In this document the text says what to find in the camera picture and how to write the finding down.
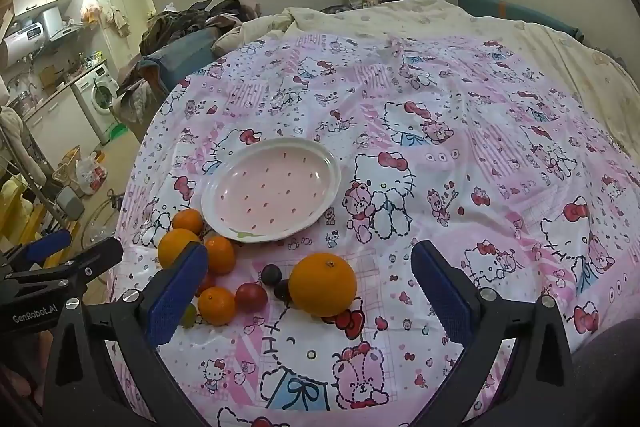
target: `screw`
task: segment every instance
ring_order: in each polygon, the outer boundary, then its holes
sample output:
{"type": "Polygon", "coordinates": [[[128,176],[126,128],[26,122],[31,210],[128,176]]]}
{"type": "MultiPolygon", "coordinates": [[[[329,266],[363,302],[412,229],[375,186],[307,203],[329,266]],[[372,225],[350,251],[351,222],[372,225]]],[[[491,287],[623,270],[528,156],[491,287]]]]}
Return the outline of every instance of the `screw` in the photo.
{"type": "Polygon", "coordinates": [[[122,300],[125,302],[135,302],[140,297],[140,292],[138,290],[127,290],[122,294],[122,300]]]}
{"type": "Polygon", "coordinates": [[[542,297],[542,304],[547,308],[553,308],[556,305],[556,301],[553,297],[549,297],[549,295],[545,295],[542,297]]]}
{"type": "Polygon", "coordinates": [[[495,299],[497,298],[498,294],[495,292],[494,289],[491,288],[482,288],[480,290],[480,296],[482,297],[482,299],[484,299],[485,301],[495,301],[495,299]]]}
{"type": "Polygon", "coordinates": [[[75,310],[80,305],[80,300],[78,297],[71,297],[66,303],[65,308],[67,310],[75,310]]]}

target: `pink bedsheet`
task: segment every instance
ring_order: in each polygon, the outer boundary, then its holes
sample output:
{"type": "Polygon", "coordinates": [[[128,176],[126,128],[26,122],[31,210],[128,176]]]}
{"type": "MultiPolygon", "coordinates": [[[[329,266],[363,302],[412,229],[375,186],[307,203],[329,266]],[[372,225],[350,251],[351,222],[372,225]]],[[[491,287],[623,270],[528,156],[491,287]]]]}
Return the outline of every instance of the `pink bedsheet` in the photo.
{"type": "MultiPolygon", "coordinates": [[[[234,291],[265,264],[286,276],[305,255],[331,251],[356,270],[358,294],[332,320],[272,297],[263,314],[227,327],[178,328],[159,352],[212,425],[410,422],[461,352],[414,282],[409,254],[422,239],[478,287],[552,295],[572,349],[638,308],[638,168],[558,82],[500,42],[466,36],[256,41],[187,77],[132,172],[112,298],[159,269],[154,247],[171,217],[200,207],[221,162],[277,136],[322,142],[343,186],[295,237],[239,245],[238,267],[219,283],[234,291]]],[[[489,405],[511,346],[470,414],[489,405]]]]}

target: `white plate rim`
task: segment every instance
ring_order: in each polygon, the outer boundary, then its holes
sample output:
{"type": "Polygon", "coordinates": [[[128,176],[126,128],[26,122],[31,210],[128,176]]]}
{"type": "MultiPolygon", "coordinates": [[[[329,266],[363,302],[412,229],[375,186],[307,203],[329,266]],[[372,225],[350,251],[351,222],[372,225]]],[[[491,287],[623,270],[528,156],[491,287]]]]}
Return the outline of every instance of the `white plate rim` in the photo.
{"type": "Polygon", "coordinates": [[[329,206],[334,203],[335,197],[338,195],[338,190],[340,189],[341,181],[342,173],[340,172],[340,165],[338,164],[338,161],[336,160],[332,152],[321,143],[314,140],[297,137],[264,139],[260,140],[258,143],[254,143],[248,147],[245,147],[241,150],[241,152],[236,154],[230,162],[225,162],[219,165],[218,168],[213,172],[213,174],[211,174],[211,179],[207,182],[207,185],[202,192],[202,215],[205,221],[207,221],[207,224],[212,227],[216,233],[219,233],[220,235],[228,239],[233,239],[234,241],[238,241],[240,243],[266,243],[268,241],[279,241],[280,239],[284,239],[286,237],[289,237],[290,235],[294,235],[300,230],[304,230],[314,224],[319,219],[319,217],[325,213],[329,206]],[[290,229],[286,232],[278,234],[254,235],[249,232],[230,229],[220,221],[219,215],[216,212],[215,206],[213,204],[213,194],[218,189],[220,180],[223,179],[226,174],[232,171],[238,163],[248,158],[249,156],[259,154],[264,150],[269,150],[281,146],[290,146],[307,150],[309,152],[317,154],[327,162],[330,173],[330,185],[329,190],[318,206],[318,209],[314,211],[311,216],[308,216],[304,221],[302,221],[302,223],[295,229],[290,229]]]}

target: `pink plate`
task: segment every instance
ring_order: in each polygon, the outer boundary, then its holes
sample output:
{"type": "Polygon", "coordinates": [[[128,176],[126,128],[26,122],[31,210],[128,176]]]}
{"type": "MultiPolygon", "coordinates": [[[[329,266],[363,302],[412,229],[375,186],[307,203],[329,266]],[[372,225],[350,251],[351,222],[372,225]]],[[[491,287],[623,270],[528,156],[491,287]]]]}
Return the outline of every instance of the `pink plate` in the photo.
{"type": "Polygon", "coordinates": [[[340,168],[321,144],[275,138],[245,147],[212,175],[202,212],[220,235],[276,241],[312,225],[333,203],[340,168]]]}

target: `tiled floor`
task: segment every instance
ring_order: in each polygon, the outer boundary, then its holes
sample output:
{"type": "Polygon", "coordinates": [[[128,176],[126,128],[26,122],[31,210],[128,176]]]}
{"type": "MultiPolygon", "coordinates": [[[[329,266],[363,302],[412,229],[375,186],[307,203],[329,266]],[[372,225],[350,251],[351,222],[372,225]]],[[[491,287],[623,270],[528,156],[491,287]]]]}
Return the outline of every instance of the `tiled floor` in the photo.
{"type": "MultiPolygon", "coordinates": [[[[131,132],[127,132],[103,147],[104,160],[102,161],[102,165],[107,169],[107,179],[93,196],[90,198],[82,198],[84,214],[82,214],[82,217],[79,219],[81,224],[80,231],[71,244],[71,257],[82,251],[81,235],[83,232],[85,236],[84,245],[89,245],[90,222],[92,219],[95,219],[98,225],[105,223],[105,221],[107,221],[108,224],[115,224],[117,221],[117,214],[112,215],[113,210],[111,210],[110,205],[103,209],[97,217],[93,217],[93,215],[98,207],[108,199],[107,192],[110,188],[113,189],[115,194],[122,194],[124,192],[139,148],[140,144],[131,132]]],[[[89,283],[82,300],[85,304],[101,303],[104,301],[105,293],[105,285],[99,279],[94,279],[89,283]]]]}

